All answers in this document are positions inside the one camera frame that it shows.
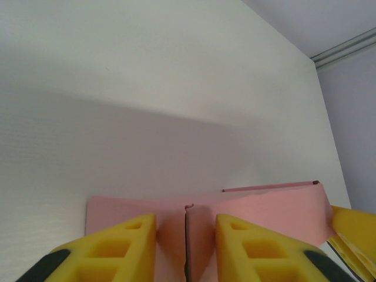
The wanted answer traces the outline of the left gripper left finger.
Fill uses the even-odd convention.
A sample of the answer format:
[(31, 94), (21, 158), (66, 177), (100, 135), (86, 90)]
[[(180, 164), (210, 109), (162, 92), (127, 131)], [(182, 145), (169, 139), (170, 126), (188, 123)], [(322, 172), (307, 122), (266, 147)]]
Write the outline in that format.
[(150, 213), (53, 249), (18, 281), (153, 281), (155, 258)]

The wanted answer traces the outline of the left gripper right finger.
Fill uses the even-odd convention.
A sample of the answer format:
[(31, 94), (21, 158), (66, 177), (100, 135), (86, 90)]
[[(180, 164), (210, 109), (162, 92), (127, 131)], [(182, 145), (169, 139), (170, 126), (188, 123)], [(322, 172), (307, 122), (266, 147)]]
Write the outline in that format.
[(226, 214), (216, 216), (219, 281), (352, 281), (316, 246)]

